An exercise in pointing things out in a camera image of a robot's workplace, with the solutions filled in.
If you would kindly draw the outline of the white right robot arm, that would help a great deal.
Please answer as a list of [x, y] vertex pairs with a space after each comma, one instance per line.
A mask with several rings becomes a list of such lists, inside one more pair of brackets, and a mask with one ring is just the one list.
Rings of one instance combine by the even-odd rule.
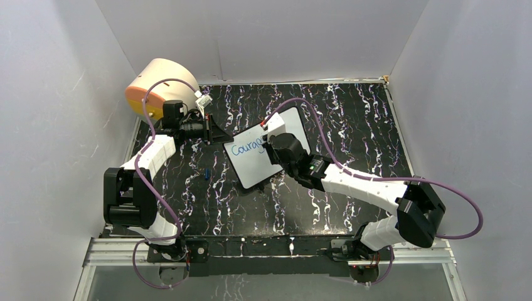
[[389, 217], [363, 225], [353, 241], [354, 254], [368, 260], [378, 250], [408, 242], [430, 248], [445, 213], [433, 187], [422, 178], [385, 181], [353, 169], [340, 169], [332, 159], [306, 151], [291, 133], [268, 137], [264, 143], [273, 165], [300, 185], [338, 193], [377, 206]]

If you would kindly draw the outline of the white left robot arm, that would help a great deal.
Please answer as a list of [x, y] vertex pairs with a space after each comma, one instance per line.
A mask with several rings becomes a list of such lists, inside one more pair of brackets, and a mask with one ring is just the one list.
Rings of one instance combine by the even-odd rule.
[[172, 261], [187, 254], [187, 244], [177, 221], [159, 212], [162, 196], [153, 179], [176, 153], [181, 138], [200, 139], [207, 145], [233, 142], [231, 135], [216, 125], [210, 114], [188, 109], [180, 100], [162, 106], [162, 117], [154, 125], [155, 136], [128, 162], [104, 173], [103, 214], [106, 223], [142, 235], [145, 244]]

